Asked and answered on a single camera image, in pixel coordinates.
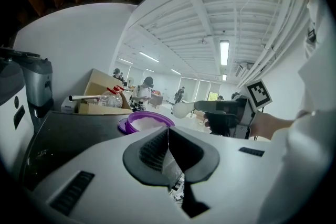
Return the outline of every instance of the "table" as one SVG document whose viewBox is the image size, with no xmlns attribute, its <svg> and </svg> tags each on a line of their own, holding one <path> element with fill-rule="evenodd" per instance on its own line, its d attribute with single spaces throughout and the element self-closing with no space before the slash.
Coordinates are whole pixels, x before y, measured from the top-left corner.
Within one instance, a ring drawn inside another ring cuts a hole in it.
<svg viewBox="0 0 336 224">
<path fill-rule="evenodd" d="M 50 111 L 30 142 L 19 181 L 33 190 L 48 174 L 89 147 L 124 136 L 118 122 L 127 117 Z"/>
<path fill-rule="evenodd" d="M 153 105 L 155 108 L 158 105 L 161 105 L 163 101 L 163 96 L 152 93 L 152 99 L 149 101 L 149 104 Z"/>
</svg>

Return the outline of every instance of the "plastic bottle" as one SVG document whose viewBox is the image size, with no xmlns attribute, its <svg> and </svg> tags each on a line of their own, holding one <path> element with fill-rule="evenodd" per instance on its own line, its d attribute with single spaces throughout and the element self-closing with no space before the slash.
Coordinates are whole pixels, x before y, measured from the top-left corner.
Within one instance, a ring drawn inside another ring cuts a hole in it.
<svg viewBox="0 0 336 224">
<path fill-rule="evenodd" d="M 109 106 L 112 108 L 121 108 L 122 107 L 122 98 L 119 94 L 122 88 L 115 86 L 113 89 L 107 88 L 107 91 L 102 94 L 98 105 Z"/>
</svg>

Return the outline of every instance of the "cardboard box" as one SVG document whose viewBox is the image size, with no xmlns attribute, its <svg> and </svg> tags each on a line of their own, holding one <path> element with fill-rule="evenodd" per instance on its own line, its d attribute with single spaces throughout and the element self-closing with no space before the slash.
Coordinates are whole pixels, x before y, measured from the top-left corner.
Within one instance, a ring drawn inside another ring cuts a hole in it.
<svg viewBox="0 0 336 224">
<path fill-rule="evenodd" d="M 107 91 L 107 87 L 110 89 L 114 86 L 121 86 L 122 82 L 108 74 L 101 72 L 97 69 L 92 70 L 88 85 L 85 89 L 84 95 L 101 95 Z M 89 103 L 86 100 L 82 100 L 79 104 L 78 113 L 79 114 L 131 114 L 132 109 L 129 106 L 125 96 L 120 94 L 122 98 L 122 107 L 110 108 L 108 106 L 100 106 L 96 104 Z"/>
</svg>

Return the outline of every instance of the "purple container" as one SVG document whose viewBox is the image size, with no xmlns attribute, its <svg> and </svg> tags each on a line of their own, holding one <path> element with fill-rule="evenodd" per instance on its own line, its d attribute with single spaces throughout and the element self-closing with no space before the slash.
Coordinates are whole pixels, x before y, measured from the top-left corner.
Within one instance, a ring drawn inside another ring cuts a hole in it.
<svg viewBox="0 0 336 224">
<path fill-rule="evenodd" d="M 175 126 L 173 121 L 171 121 L 170 119 L 168 119 L 167 117 L 163 115 L 160 115 L 154 112 L 149 112 L 149 111 L 136 111 L 128 116 L 128 119 L 126 121 L 126 132 L 129 134 L 138 132 L 138 130 L 134 128 L 131 123 L 135 120 L 142 119 L 145 117 L 154 118 L 159 122 L 165 123 L 168 127 Z"/>
</svg>

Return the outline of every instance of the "white bulb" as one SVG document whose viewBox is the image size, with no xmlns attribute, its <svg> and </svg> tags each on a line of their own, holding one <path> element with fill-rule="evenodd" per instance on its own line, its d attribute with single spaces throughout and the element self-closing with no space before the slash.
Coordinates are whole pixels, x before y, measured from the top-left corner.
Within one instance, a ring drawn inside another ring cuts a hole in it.
<svg viewBox="0 0 336 224">
<path fill-rule="evenodd" d="M 173 107 L 173 115 L 178 119 L 183 119 L 194 109 L 195 103 L 177 103 Z"/>
</svg>

